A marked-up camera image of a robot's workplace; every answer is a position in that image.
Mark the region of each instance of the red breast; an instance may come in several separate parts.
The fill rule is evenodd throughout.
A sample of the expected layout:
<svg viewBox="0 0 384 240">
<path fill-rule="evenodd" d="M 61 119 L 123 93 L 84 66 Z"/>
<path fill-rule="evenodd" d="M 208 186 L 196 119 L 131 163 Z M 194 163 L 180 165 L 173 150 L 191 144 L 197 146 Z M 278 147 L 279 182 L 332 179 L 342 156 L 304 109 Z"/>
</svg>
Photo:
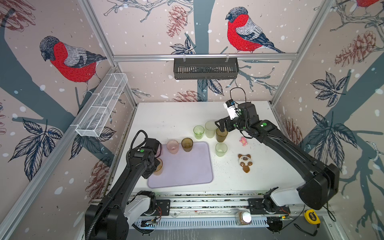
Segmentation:
<svg viewBox="0 0 384 240">
<path fill-rule="evenodd" d="M 71 68 L 65 65 L 64 61 L 68 57 L 68 52 L 62 42 L 54 46 L 53 52 L 55 53 L 56 60 L 51 61 L 51 63 L 70 81 L 87 82 L 96 72 L 96 63 L 89 64 L 82 68 Z"/>
<path fill-rule="evenodd" d="M 372 4 L 378 2 L 379 0 L 357 0 L 357 5 L 359 7 L 369 7 L 371 6 Z"/>
<path fill-rule="evenodd" d="M 238 16 L 233 23 L 228 21 L 228 41 L 239 51 L 253 52 L 262 45 L 242 39 L 236 32 L 236 28 L 244 26 L 247 23 L 248 18 L 248 15 L 242 14 Z"/>
</svg>

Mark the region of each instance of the cup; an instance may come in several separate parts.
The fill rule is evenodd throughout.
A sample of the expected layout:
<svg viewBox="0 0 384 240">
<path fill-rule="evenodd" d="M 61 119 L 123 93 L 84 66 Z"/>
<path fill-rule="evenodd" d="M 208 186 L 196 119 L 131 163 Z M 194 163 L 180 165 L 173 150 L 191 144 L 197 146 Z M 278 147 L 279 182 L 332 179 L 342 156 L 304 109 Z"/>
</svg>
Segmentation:
<svg viewBox="0 0 384 240">
<path fill-rule="evenodd" d="M 157 166 L 156 170 L 153 172 L 153 175 L 160 175 L 163 172 L 163 161 L 157 157 L 157 159 L 160 161 L 160 164 Z"/>
<path fill-rule="evenodd" d="M 204 127 L 203 126 L 196 126 L 196 127 L 194 127 L 193 132 L 195 133 L 196 139 L 201 139 L 203 137 Z"/>
<path fill-rule="evenodd" d="M 170 153 L 176 154 L 179 151 L 179 143 L 176 140 L 169 140 L 167 149 Z"/>
<path fill-rule="evenodd" d="M 220 131 L 220 128 L 216 129 L 216 140 L 218 142 L 224 142 L 224 140 L 226 139 L 227 135 L 228 135 L 228 132 L 227 132 L 226 129 L 224 130 L 224 132 Z"/>
<path fill-rule="evenodd" d="M 214 121 L 208 121 L 205 123 L 205 135 L 207 138 L 213 138 L 215 136 L 217 126 Z"/>
<path fill-rule="evenodd" d="M 225 143 L 219 142 L 216 144 L 216 155 L 222 157 L 227 152 L 228 147 Z"/>
<path fill-rule="evenodd" d="M 184 138 L 181 141 L 181 146 L 183 147 L 184 151 L 189 152 L 192 150 L 193 147 L 193 141 L 189 137 Z"/>
</svg>

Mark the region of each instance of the tabletop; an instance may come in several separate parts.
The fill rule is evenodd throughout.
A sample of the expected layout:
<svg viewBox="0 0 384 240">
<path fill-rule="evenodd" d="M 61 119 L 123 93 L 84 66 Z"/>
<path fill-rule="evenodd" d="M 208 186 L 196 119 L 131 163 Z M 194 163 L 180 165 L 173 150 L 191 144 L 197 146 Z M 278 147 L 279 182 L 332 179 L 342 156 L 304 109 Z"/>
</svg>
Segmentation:
<svg viewBox="0 0 384 240">
<path fill-rule="evenodd" d="M 278 123 L 267 101 L 252 101 L 260 120 L 269 120 L 276 126 Z M 208 184 L 186 185 L 150 189 L 148 180 L 140 177 L 132 194 L 141 190 L 149 190 L 156 194 L 225 194 L 265 192 L 273 187 L 287 187 L 303 183 L 299 173 L 280 155 L 256 139 L 248 139 L 248 145 L 240 141 L 242 134 L 238 130 L 228 133 L 224 143 L 228 151 L 223 157 L 215 154 L 216 137 L 202 139 L 194 137 L 193 128 L 204 126 L 207 121 L 217 121 L 228 116 L 224 102 L 193 102 L 193 103 L 139 103 L 129 131 L 126 144 L 119 160 L 112 186 L 126 166 L 126 154 L 133 137 L 140 129 L 149 138 L 155 138 L 166 144 L 175 139 L 190 137 L 193 141 L 206 141 L 209 144 L 213 181 Z M 134 147 L 144 140 L 142 133 L 137 137 Z M 238 154 L 250 154 L 253 165 L 249 173 L 245 173 L 238 163 Z"/>
</svg>

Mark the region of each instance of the gray floor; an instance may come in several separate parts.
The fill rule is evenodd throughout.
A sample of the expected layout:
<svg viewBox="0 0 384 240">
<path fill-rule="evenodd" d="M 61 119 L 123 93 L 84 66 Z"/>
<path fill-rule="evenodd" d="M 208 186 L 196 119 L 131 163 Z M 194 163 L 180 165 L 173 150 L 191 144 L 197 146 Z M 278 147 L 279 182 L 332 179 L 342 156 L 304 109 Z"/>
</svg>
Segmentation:
<svg viewBox="0 0 384 240">
<path fill-rule="evenodd" d="M 266 228 L 206 228 L 206 229 L 191 229 L 191 230 L 156 230 L 150 236 L 142 236 L 134 228 L 129 229 L 127 240 L 331 240 L 328 229 L 325 227 L 323 218 L 319 232 L 315 237 L 309 236 L 298 229 L 293 224 L 290 224 L 280 234 L 273 234 Z M 304 217 L 299 217 L 296 221 L 302 229 L 313 233 L 315 226 L 310 225 Z"/>
</svg>

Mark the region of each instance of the pink plush toy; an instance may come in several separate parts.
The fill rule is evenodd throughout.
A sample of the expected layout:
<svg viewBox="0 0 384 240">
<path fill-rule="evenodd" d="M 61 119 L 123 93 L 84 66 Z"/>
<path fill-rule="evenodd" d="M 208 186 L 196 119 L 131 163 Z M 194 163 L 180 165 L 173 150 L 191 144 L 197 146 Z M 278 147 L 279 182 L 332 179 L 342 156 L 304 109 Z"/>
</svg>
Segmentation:
<svg viewBox="0 0 384 240">
<path fill-rule="evenodd" d="M 243 144 L 243 147 L 248 144 L 247 139 L 245 137 L 241 137 L 239 142 L 241 142 Z"/>
</svg>

